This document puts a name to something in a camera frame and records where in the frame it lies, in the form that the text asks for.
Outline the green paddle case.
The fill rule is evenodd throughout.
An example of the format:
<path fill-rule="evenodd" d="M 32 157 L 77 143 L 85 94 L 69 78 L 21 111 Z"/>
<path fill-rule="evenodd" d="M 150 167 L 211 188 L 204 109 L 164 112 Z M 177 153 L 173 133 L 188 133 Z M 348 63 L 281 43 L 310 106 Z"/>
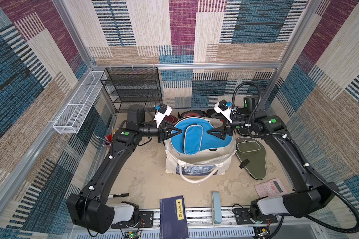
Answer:
<path fill-rule="evenodd" d="M 239 168 L 245 169 L 255 180 L 263 180 L 267 175 L 264 145 L 249 137 L 239 137 L 235 143 L 235 154 L 240 161 Z"/>

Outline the maroon paddle case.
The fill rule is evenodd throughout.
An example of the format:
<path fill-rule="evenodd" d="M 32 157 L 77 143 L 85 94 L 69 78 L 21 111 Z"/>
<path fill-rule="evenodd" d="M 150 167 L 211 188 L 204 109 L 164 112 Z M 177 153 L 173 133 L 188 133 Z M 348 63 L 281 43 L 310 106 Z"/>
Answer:
<path fill-rule="evenodd" d="M 178 118 L 173 115 L 169 115 L 169 116 L 165 116 L 164 120 L 171 124 L 176 124 L 178 121 Z"/>

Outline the clear bagged red paddle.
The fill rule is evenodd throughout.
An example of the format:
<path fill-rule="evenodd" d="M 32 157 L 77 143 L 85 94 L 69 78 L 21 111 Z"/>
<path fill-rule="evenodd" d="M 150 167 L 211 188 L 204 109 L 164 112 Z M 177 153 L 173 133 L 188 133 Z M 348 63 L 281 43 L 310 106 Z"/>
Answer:
<path fill-rule="evenodd" d="M 201 111 L 201 110 L 191 110 L 183 113 L 178 113 L 179 119 L 186 117 L 207 117 L 207 114 L 205 111 Z"/>

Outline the black paddle case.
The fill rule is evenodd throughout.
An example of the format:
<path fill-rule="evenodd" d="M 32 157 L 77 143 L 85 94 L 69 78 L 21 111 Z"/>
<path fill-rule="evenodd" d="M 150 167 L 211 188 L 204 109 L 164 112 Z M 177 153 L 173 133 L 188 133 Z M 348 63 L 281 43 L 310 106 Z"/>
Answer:
<path fill-rule="evenodd" d="M 236 112 L 236 116 L 238 119 L 244 119 L 246 116 L 248 115 L 247 110 L 243 107 L 238 107 L 237 108 L 237 112 Z M 241 135 L 241 136 L 245 136 L 248 137 L 249 134 L 247 132 L 247 128 L 244 126 L 241 126 L 240 128 L 236 129 L 236 132 Z"/>

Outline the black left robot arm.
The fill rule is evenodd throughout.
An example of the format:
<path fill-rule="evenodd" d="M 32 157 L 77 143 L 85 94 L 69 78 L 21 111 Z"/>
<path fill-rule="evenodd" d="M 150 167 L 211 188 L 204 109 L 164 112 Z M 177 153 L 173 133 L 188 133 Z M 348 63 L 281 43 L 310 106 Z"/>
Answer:
<path fill-rule="evenodd" d="M 161 142 L 182 132 L 164 121 L 171 114 L 171 107 L 160 104 L 155 109 L 153 122 L 146 123 L 143 105 L 129 108 L 127 120 L 112 136 L 110 150 L 98 170 L 78 194 L 72 193 L 67 199 L 67 208 L 75 225 L 86 228 L 89 233 L 104 234 L 113 224 L 134 226 L 139 223 L 138 205 L 122 202 L 111 207 L 106 203 L 122 167 L 144 137 L 157 137 Z"/>

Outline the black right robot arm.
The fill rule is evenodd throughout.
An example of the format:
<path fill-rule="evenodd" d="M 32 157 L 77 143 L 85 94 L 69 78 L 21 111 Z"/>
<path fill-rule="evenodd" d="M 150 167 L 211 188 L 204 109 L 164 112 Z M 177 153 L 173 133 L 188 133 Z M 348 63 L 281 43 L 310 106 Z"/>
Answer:
<path fill-rule="evenodd" d="M 344 234 L 359 232 L 359 211 L 339 192 L 334 182 L 327 182 L 309 163 L 300 147 L 290 136 L 286 124 L 277 115 L 269 116 L 266 110 L 260 110 L 262 94 L 259 93 L 256 105 L 248 115 L 238 116 L 235 105 L 236 94 L 246 86 L 241 83 L 233 92 L 232 101 L 222 100 L 215 104 L 214 110 L 222 114 L 226 121 L 223 126 L 213 128 L 207 133 L 220 139 L 232 135 L 236 129 L 244 129 L 249 137 L 260 138 L 276 154 L 292 184 L 293 193 L 276 197 L 264 197 L 250 204 L 249 215 L 252 221 L 262 221 L 266 215 L 279 215 L 281 218 L 292 216 L 307 218 L 327 229 Z M 326 224 L 311 216 L 311 213 L 325 208 L 329 202 L 338 197 L 353 213 L 355 226 L 339 228 Z"/>

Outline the white canvas tote bag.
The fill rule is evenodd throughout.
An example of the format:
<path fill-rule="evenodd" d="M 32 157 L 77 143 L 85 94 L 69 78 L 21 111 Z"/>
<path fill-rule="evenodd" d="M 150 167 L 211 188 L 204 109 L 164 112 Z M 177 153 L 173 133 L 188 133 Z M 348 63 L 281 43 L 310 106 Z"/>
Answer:
<path fill-rule="evenodd" d="M 219 119 L 206 119 L 212 123 L 214 129 L 223 126 Z M 231 164 L 233 155 L 236 153 L 235 136 L 232 135 L 231 137 L 232 142 L 227 147 L 204 150 L 194 155 L 177 152 L 170 139 L 165 140 L 165 173 L 177 174 L 189 183 L 200 183 L 213 175 L 224 175 Z"/>

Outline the blue paddle case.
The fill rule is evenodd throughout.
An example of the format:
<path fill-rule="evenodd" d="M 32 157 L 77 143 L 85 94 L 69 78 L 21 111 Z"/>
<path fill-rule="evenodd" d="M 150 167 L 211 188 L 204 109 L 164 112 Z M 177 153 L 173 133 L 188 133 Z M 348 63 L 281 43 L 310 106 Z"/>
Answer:
<path fill-rule="evenodd" d="M 229 135 L 225 139 L 221 139 L 207 133 L 214 127 L 206 118 L 184 118 L 176 123 L 175 128 L 182 130 L 182 133 L 170 138 L 170 142 L 177 152 L 186 155 L 224 148 L 232 142 L 232 137 Z"/>

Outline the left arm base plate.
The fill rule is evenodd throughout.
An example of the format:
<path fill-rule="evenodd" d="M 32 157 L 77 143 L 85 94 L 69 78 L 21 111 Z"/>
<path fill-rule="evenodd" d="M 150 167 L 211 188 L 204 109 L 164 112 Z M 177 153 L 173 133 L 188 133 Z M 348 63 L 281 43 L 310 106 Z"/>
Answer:
<path fill-rule="evenodd" d="M 111 225 L 111 229 L 142 229 L 152 228 L 154 211 L 140 211 L 136 221 L 119 222 Z"/>

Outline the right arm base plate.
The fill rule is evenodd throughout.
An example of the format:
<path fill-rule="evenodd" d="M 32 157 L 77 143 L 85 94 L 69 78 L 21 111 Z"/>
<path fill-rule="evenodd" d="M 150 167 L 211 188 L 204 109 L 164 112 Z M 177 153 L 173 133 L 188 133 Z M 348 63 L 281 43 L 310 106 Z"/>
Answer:
<path fill-rule="evenodd" d="M 278 223 L 278 218 L 274 215 L 261 216 L 257 220 L 252 219 L 249 214 L 249 208 L 233 207 L 232 213 L 238 225 L 273 225 Z"/>

